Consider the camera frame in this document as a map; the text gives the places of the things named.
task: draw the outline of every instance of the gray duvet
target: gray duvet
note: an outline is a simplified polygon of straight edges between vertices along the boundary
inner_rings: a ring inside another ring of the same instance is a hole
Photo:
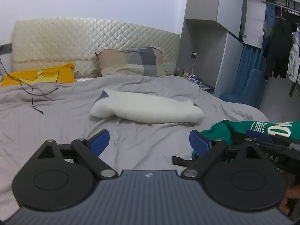
[[[110,132],[110,143],[100,158],[121,173],[123,169],[168,170],[184,169],[172,165],[172,156],[191,158],[189,133],[202,131],[213,124],[231,121],[267,118],[256,108],[227,103],[201,90],[196,84],[177,77],[112,75],[71,84],[39,83],[34,105],[32,96],[20,86],[0,88],[0,219],[5,220],[18,205],[11,191],[11,182],[31,155],[47,139],[70,143],[80,137],[89,138],[102,129]],[[179,101],[192,99],[204,112],[201,125],[141,124],[117,117],[96,119],[90,115],[94,101],[107,87],[118,91],[138,92],[172,98]]]

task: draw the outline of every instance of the white pillow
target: white pillow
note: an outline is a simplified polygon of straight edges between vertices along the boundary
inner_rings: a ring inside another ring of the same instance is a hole
[[[192,100],[176,101],[160,96],[104,89],[91,114],[98,118],[116,115],[147,124],[202,123],[203,111]]]

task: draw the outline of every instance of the blue chair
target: blue chair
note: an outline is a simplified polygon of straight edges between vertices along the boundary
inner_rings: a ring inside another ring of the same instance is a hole
[[[243,103],[252,107],[257,107],[258,100],[263,94],[264,84],[265,80],[263,78],[263,72],[253,69],[250,72],[249,78],[241,95],[222,93],[220,95],[220,99],[227,102]]]

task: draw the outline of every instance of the black jacket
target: black jacket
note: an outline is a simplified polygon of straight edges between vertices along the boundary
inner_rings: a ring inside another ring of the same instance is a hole
[[[278,19],[270,35],[263,56],[266,58],[264,78],[286,78],[289,54],[293,46],[292,26],[289,20]]]

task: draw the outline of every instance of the yellow pillow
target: yellow pillow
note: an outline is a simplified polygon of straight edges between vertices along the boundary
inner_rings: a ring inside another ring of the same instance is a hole
[[[55,68],[32,69],[26,71],[18,71],[10,73],[12,77],[20,79],[27,84],[35,84],[38,82],[57,82],[57,83],[73,83],[76,82],[73,76],[74,63],[68,63]],[[19,85],[20,82],[13,80],[5,75],[0,86]]]

